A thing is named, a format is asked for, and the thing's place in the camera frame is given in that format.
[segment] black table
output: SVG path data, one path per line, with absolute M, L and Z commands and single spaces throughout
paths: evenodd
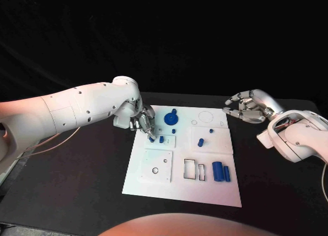
M 221 108 L 227 97 L 142 93 L 150 105 Z M 279 100 L 287 109 L 312 110 L 310 101 Z M 51 151 L 30 158 L 0 204 L 0 222 L 94 236 L 145 215 L 184 212 L 221 217 L 279 235 L 328 234 L 328 204 L 320 190 L 323 163 L 290 163 L 264 149 L 253 125 L 227 117 L 241 208 L 120 194 L 135 133 L 112 118 L 80 128 Z M 51 147 L 71 131 L 40 149 Z M 328 171 L 325 176 L 328 194 Z

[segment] white board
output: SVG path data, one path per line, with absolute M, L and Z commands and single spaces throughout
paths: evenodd
M 150 143 L 146 135 L 136 131 L 122 193 L 241 207 L 230 132 L 221 109 L 168 106 L 152 106 L 152 108 L 155 111 L 153 133 L 158 140 L 159 136 L 163 136 L 163 143 L 159 143 L 158 140 Z M 176 110 L 178 122 L 166 125 L 163 116 L 172 109 Z M 197 146 L 199 138 L 204 139 L 201 147 Z M 143 162 L 145 157 L 149 157 L 146 156 L 148 150 L 171 151 L 169 181 L 166 181 L 168 173 L 166 165 L 163 165 L 166 163 L 162 163 L 163 155 L 168 156 L 168 153 L 149 151 L 152 159 L 148 164 Z M 184 159 L 194 160 L 195 179 L 184 178 Z M 228 166 L 230 182 L 212 180 L 211 163 L 214 161 L 220 161 L 222 166 Z M 204 181 L 198 180 L 198 165 L 204 165 Z M 156 168 L 155 174 L 150 173 L 152 168 Z

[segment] blue piece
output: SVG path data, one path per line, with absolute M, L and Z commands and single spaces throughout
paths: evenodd
M 211 169 L 212 169 L 212 179 L 217 182 L 224 181 L 224 172 L 222 172 L 222 165 L 220 161 L 214 161 L 211 163 Z
M 224 166 L 224 176 L 225 176 L 225 182 L 230 182 L 228 166 Z
M 202 139 L 198 139 L 198 143 L 197 143 L 197 146 L 202 146 L 202 143 L 204 143 L 204 140 Z
M 166 125 L 173 125 L 173 124 L 176 124 L 176 122 L 178 122 L 178 116 L 176 116 L 176 110 L 175 110 L 175 109 L 172 109 L 172 112 L 171 112 L 171 113 L 166 113 L 166 114 L 165 114 L 163 121 L 165 121 Z

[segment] robotic hand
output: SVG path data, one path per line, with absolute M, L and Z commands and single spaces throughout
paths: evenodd
M 257 135 L 266 148 L 274 147 L 283 158 L 297 162 L 307 156 L 319 157 L 328 165 L 328 120 L 309 111 L 284 111 L 274 99 L 258 89 L 240 92 L 225 105 L 238 101 L 238 110 L 222 112 L 248 123 L 261 123 L 267 129 Z
M 0 174 L 40 139 L 110 117 L 113 126 L 153 136 L 153 110 L 142 104 L 138 84 L 126 76 L 112 83 L 73 87 L 54 94 L 0 103 Z

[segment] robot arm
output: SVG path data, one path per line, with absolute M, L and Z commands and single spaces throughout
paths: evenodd
M 110 117 L 113 126 L 140 130 L 155 139 L 153 111 L 142 104 L 136 82 L 125 76 L 112 83 L 73 87 L 54 94 L 0 103 L 0 174 L 40 139 Z
M 240 92 L 225 105 L 238 100 L 238 110 L 224 113 L 248 123 L 267 118 L 267 129 L 257 135 L 266 148 L 274 147 L 283 158 L 297 162 L 310 155 L 328 164 L 328 120 L 309 111 L 284 111 L 271 97 L 258 89 Z

